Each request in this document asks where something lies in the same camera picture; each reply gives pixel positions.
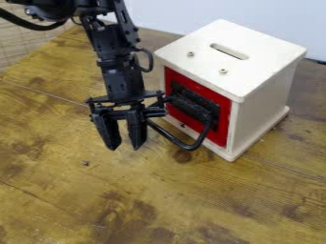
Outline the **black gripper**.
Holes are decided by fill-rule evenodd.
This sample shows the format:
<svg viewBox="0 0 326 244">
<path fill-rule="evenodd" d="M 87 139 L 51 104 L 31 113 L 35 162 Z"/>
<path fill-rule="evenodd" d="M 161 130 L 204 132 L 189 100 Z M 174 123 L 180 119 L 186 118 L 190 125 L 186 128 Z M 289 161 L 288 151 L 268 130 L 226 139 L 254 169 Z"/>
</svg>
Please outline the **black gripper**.
<svg viewBox="0 0 326 244">
<path fill-rule="evenodd" d="M 107 94 L 87 100 L 93 122 L 106 147 L 114 151 L 123 142 L 115 119 L 126 119 L 133 148 L 138 150 L 149 138 L 146 119 L 168 114 L 165 92 L 149 91 L 145 85 L 144 72 L 152 71 L 153 58 L 148 69 L 140 66 L 135 53 L 102 56 L 97 63 Z"/>
</svg>

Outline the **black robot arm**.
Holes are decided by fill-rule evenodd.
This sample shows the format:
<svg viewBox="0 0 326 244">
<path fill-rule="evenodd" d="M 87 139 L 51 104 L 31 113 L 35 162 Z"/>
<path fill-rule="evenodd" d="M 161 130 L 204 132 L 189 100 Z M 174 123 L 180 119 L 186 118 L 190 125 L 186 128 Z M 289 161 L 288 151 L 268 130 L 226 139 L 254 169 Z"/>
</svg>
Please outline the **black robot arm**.
<svg viewBox="0 0 326 244">
<path fill-rule="evenodd" d="M 123 0 L 7 0 L 22 5 L 25 12 L 49 26 L 31 23 L 0 8 L 0 18 L 33 31 L 50 31 L 69 20 L 79 19 L 97 53 L 107 94 L 87 100 L 91 121 L 110 150 L 122 144 L 119 122 L 127 122 L 133 147 L 141 148 L 149 138 L 148 119 L 166 114 L 162 106 L 150 108 L 144 101 L 161 99 L 164 91 L 149 91 L 144 74 L 153 67 L 142 67 L 137 53 L 141 42 Z"/>
</svg>

